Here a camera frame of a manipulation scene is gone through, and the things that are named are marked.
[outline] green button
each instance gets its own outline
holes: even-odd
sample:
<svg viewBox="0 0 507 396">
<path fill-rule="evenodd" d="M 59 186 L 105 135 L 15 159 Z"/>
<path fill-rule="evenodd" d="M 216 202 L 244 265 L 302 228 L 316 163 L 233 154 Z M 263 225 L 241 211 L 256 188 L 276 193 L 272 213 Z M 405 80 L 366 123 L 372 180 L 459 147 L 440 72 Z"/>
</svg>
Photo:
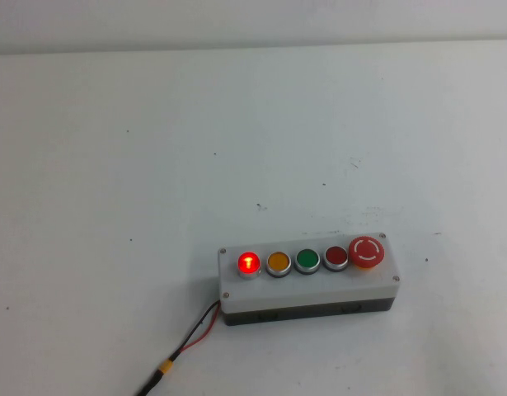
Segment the green button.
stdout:
<svg viewBox="0 0 507 396">
<path fill-rule="evenodd" d="M 298 253 L 297 261 L 301 266 L 312 268 L 319 261 L 319 256 L 312 249 L 304 249 Z"/>
</svg>

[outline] yellow connector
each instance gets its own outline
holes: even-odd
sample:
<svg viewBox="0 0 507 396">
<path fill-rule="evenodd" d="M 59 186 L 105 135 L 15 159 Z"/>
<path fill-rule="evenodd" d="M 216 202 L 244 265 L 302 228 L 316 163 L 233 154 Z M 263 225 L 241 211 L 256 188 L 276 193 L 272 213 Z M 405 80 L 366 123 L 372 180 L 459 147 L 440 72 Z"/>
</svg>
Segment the yellow connector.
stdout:
<svg viewBox="0 0 507 396">
<path fill-rule="evenodd" d="M 158 370 L 160 370 L 163 374 L 167 373 L 171 367 L 174 365 L 174 363 L 172 361 L 170 361 L 169 359 L 167 359 L 166 361 L 164 361 L 162 363 L 162 365 L 160 365 L 158 367 Z"/>
</svg>

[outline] button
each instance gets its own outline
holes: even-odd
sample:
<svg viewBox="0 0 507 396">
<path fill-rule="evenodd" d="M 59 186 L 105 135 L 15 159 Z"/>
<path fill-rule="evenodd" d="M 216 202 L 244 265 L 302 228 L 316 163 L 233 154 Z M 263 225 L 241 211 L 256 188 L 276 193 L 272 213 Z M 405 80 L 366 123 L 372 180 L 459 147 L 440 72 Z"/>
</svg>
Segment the button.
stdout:
<svg viewBox="0 0 507 396">
<path fill-rule="evenodd" d="M 319 269 L 321 258 L 312 249 L 303 249 L 295 257 L 295 269 L 304 275 L 311 275 Z"/>
<path fill-rule="evenodd" d="M 266 270 L 275 278 L 287 276 L 292 269 L 292 261 L 289 256 L 283 252 L 271 253 L 266 263 Z"/>
<path fill-rule="evenodd" d="M 245 252 L 238 258 L 237 267 L 238 275 L 242 278 L 257 278 L 261 273 L 261 260 L 255 253 Z"/>
<path fill-rule="evenodd" d="M 325 252 L 324 265 L 330 271 L 343 271 L 349 265 L 349 255 L 341 246 L 329 247 Z"/>
<path fill-rule="evenodd" d="M 385 256 L 382 244 L 371 237 L 358 237 L 349 246 L 350 260 L 359 268 L 372 268 Z"/>
</svg>

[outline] cable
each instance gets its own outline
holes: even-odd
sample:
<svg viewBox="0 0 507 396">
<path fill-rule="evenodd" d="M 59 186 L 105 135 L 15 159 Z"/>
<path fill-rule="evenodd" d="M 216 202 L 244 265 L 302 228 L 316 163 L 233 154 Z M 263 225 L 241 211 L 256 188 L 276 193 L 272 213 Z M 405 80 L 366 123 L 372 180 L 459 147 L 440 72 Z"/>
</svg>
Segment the cable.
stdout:
<svg viewBox="0 0 507 396">
<path fill-rule="evenodd" d="M 217 320 L 217 317 L 218 317 L 218 311 L 220 310 L 220 304 L 217 305 L 217 308 L 214 310 L 214 313 L 213 313 L 213 317 L 211 318 L 211 323 L 209 324 L 209 326 L 205 329 L 205 332 L 204 334 L 202 334 L 200 337 L 198 337 L 195 341 L 193 341 L 192 343 L 190 344 L 187 344 L 186 346 L 184 346 L 183 348 L 181 348 L 180 352 L 183 352 L 189 348 L 191 348 L 194 344 L 198 344 L 200 341 L 202 341 L 208 334 L 209 332 L 211 331 L 211 329 L 213 328 L 213 325 L 214 323 L 216 322 Z"/>
<path fill-rule="evenodd" d="M 189 339 L 193 336 L 196 329 L 199 327 L 200 324 L 204 321 L 205 317 L 211 312 L 211 309 L 214 307 L 217 307 L 214 310 L 213 317 L 211 318 L 211 323 L 205 330 L 205 332 L 197 338 L 195 341 L 193 341 L 190 344 L 187 344 Z M 151 378 L 148 379 L 147 383 L 139 390 L 139 392 L 136 393 L 136 396 L 146 396 L 152 388 L 154 388 L 158 382 L 162 379 L 163 375 L 171 369 L 173 362 L 176 360 L 176 358 L 186 349 L 191 348 L 194 344 L 197 344 L 198 342 L 202 341 L 211 331 L 211 328 L 213 328 L 214 322 L 216 321 L 216 318 L 218 316 L 218 311 L 220 310 L 220 300 L 215 301 L 211 304 L 209 308 L 205 311 L 202 318 L 198 321 L 198 323 L 193 327 L 193 329 L 190 331 L 189 335 L 185 338 L 185 340 L 180 344 L 180 346 L 172 352 L 172 354 L 169 356 L 168 359 L 163 361 L 163 363 L 157 368 L 156 371 L 154 371 L 154 374 L 151 376 Z"/>
</svg>

